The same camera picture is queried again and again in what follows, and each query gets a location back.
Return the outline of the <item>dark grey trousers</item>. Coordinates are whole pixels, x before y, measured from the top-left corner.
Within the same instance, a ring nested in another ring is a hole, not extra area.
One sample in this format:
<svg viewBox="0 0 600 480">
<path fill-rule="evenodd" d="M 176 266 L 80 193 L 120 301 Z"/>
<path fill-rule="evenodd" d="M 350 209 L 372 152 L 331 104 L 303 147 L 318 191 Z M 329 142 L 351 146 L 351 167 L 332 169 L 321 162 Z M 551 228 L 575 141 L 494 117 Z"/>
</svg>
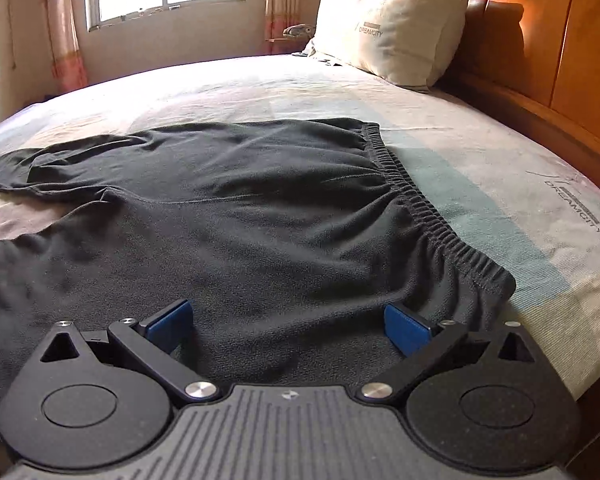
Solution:
<svg viewBox="0 0 600 480">
<path fill-rule="evenodd" d="M 99 330 L 186 299 L 186 362 L 214 382 L 357 387 L 399 361 L 387 304 L 485 330 L 516 287 L 355 119 L 18 150 L 0 156 L 0 192 L 70 206 L 0 240 L 0 401 L 59 320 Z"/>
</svg>

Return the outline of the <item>pastel patchwork bed sheet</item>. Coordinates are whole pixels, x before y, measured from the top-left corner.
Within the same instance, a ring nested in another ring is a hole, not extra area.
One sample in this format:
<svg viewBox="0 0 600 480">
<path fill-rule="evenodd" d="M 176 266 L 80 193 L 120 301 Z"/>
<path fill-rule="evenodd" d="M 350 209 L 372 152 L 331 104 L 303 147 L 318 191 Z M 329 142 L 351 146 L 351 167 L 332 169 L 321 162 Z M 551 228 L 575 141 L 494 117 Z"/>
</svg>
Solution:
<svg viewBox="0 0 600 480">
<path fill-rule="evenodd" d="M 600 380 L 600 189 L 557 155 L 439 90 L 277 55 L 151 70 L 35 104 L 0 154 L 182 122 L 351 116 L 377 122 L 452 228 L 516 278 L 513 314 L 579 400 Z"/>
</svg>

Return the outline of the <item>cream printed pillow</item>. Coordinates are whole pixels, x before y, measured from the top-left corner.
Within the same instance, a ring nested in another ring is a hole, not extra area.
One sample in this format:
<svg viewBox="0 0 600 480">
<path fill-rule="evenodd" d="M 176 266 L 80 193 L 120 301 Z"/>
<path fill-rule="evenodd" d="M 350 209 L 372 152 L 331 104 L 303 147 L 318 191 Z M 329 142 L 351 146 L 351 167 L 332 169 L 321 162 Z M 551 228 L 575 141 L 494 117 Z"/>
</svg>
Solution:
<svg viewBox="0 0 600 480">
<path fill-rule="evenodd" d="M 396 86 L 432 87 L 450 66 L 469 0 L 321 0 L 310 58 L 332 58 Z"/>
</svg>

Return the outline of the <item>wooden bedside table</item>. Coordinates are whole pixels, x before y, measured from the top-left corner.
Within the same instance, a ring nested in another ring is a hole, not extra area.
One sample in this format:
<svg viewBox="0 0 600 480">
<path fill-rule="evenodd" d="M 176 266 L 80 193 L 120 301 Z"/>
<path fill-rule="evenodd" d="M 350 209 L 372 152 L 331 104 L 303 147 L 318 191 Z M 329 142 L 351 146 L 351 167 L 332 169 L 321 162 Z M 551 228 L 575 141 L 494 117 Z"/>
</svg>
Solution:
<svg viewBox="0 0 600 480">
<path fill-rule="evenodd" d="M 291 54 L 301 52 L 309 42 L 307 36 L 300 37 L 276 37 L 266 40 L 266 53 L 268 55 Z"/>
</svg>

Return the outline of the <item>orange wooden headboard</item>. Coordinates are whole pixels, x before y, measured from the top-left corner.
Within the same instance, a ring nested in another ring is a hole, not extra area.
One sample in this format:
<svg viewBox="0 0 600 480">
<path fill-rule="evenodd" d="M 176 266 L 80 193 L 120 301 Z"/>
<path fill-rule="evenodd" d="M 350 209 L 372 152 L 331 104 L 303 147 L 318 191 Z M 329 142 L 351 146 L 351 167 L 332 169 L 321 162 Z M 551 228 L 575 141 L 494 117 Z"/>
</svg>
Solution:
<svg viewBox="0 0 600 480">
<path fill-rule="evenodd" d="M 470 0 L 439 84 L 600 188 L 600 0 Z"/>
</svg>

